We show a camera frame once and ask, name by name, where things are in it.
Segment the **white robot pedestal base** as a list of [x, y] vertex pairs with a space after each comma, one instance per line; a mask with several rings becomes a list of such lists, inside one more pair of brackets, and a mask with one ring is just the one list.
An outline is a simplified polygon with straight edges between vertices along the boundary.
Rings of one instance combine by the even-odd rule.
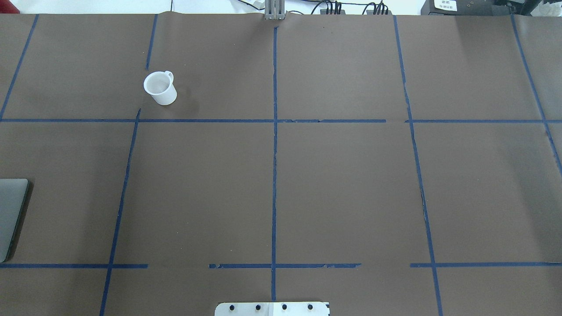
[[328, 302], [223, 302], [215, 316], [329, 316]]

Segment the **aluminium frame post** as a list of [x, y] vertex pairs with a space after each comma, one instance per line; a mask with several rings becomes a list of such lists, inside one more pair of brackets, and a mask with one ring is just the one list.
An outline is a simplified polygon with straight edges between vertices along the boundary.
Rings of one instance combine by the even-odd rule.
[[285, 0], [265, 0], [264, 17], [266, 20], [285, 20]]

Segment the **black box with label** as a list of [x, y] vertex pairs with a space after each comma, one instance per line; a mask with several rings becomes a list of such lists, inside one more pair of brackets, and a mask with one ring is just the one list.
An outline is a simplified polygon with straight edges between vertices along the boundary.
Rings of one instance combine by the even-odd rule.
[[504, 16], [513, 8], [503, 0], [426, 0], [420, 8], [423, 15]]

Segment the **white plastic cup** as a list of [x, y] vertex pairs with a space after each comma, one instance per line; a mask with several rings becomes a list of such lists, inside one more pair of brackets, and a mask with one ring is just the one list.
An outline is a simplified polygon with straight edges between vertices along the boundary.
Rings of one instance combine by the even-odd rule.
[[161, 106], [170, 105], [177, 99], [174, 74], [171, 71], [149, 74], [143, 81], [143, 88]]

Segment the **grey closed laptop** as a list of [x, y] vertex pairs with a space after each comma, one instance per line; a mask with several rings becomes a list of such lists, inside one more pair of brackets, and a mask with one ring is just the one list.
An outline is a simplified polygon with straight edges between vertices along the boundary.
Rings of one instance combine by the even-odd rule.
[[29, 188], [27, 179], [0, 180], [0, 262], [8, 260]]

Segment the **brown paper table cover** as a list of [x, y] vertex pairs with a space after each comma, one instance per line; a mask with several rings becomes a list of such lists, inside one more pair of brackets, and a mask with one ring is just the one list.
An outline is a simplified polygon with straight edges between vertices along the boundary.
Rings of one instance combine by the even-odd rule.
[[560, 60], [560, 18], [3, 14], [1, 314], [559, 316]]

